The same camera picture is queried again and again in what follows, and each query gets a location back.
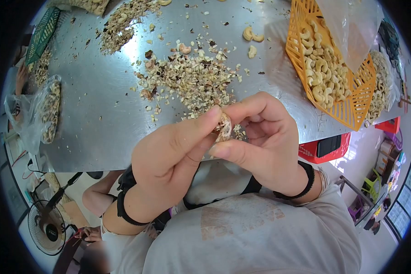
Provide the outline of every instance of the orange plastic basket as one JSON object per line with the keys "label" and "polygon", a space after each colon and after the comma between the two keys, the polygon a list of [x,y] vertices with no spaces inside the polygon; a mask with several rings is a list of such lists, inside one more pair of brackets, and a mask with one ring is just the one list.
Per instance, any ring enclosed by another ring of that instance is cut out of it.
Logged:
{"label": "orange plastic basket", "polygon": [[307,23],[307,19],[312,19],[318,25],[318,32],[323,35],[322,43],[332,46],[335,55],[342,56],[339,49],[332,45],[328,30],[321,26],[320,21],[322,18],[323,14],[314,0],[292,0],[289,30],[286,40],[286,52],[294,64],[309,100],[314,106],[329,114],[343,125],[358,131],[369,110],[376,84],[376,72],[373,66],[373,61],[369,54],[355,74],[349,69],[347,78],[351,96],[347,97],[345,101],[334,102],[333,107],[330,109],[326,110],[321,107],[318,102],[314,100],[312,91],[306,80],[305,60],[302,49],[303,45],[300,40],[300,30],[303,28],[312,29]]}

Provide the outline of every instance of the leg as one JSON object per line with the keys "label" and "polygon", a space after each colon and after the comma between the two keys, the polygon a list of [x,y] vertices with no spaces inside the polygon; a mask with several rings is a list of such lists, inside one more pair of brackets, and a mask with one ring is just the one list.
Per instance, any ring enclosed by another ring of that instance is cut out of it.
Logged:
{"label": "leg", "polygon": [[123,172],[123,170],[110,171],[102,180],[84,191],[82,203],[94,215],[101,216],[110,204],[113,203],[113,197],[108,195],[108,193]]}

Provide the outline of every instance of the pile of cashew pieces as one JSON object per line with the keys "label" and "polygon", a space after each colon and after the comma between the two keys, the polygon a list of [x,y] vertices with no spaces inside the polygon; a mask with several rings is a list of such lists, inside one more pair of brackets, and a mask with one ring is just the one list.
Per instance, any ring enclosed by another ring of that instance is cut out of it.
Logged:
{"label": "pile of cashew pieces", "polygon": [[[345,101],[351,96],[348,68],[340,56],[334,55],[332,46],[321,43],[323,36],[318,32],[318,25],[313,20],[308,20],[308,24],[313,29],[313,38],[308,29],[303,29],[300,33],[306,80],[315,101],[324,109],[330,109],[334,101]],[[325,28],[324,19],[321,20],[321,25]]]}

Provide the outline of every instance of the window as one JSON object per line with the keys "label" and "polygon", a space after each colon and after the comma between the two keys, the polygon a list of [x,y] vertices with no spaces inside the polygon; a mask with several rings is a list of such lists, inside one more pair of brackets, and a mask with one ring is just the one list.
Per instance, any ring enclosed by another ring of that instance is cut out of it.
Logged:
{"label": "window", "polygon": [[411,164],[405,182],[386,219],[399,240],[403,238],[411,222]]}

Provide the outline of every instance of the metal table surface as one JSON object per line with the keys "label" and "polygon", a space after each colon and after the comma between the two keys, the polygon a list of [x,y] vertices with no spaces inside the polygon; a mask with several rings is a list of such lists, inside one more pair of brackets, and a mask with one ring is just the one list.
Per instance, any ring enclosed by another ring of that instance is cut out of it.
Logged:
{"label": "metal table surface", "polygon": [[[121,2],[112,0],[105,16],[97,17],[83,9],[73,8],[63,11],[52,41],[53,57],[49,64],[49,74],[62,77],[60,121],[55,140],[49,145],[41,144],[37,156],[45,162],[43,171],[105,171],[124,169],[130,164],[131,152],[137,142],[159,126],[180,121],[179,113],[187,110],[179,100],[171,100],[170,105],[160,104],[159,120],[151,122],[148,105],[155,106],[139,98],[134,71],[145,72],[144,62],[139,68],[131,66],[137,59],[144,60],[145,52],[152,49],[158,59],[172,55],[170,47],[176,40],[186,45],[196,42],[199,33],[205,39],[213,39],[218,48],[231,50],[225,64],[235,68],[241,64],[242,82],[237,80],[229,85],[234,89],[235,98],[243,98],[266,91],[280,99],[288,112],[296,120],[299,142],[343,134],[351,129],[343,126],[330,116],[317,110],[307,99],[296,71],[285,52],[285,41],[289,26],[290,2],[285,0],[266,1],[210,1],[190,0],[190,7],[184,2],[173,1],[161,7],[163,14],[157,18],[149,13],[142,24],[134,25],[134,36],[122,49],[113,55],[103,55],[99,48],[101,38],[95,39],[95,29],[103,30],[110,13]],[[74,24],[70,19],[75,17]],[[153,23],[153,32],[144,31]],[[242,32],[252,25],[253,32],[264,34],[262,43],[245,41]],[[157,38],[163,33],[164,41]],[[207,51],[206,55],[214,56]],[[254,59],[248,58],[248,47],[257,47]],[[244,69],[250,70],[246,76]],[[384,113],[378,122],[403,114],[403,109],[394,106]]]}

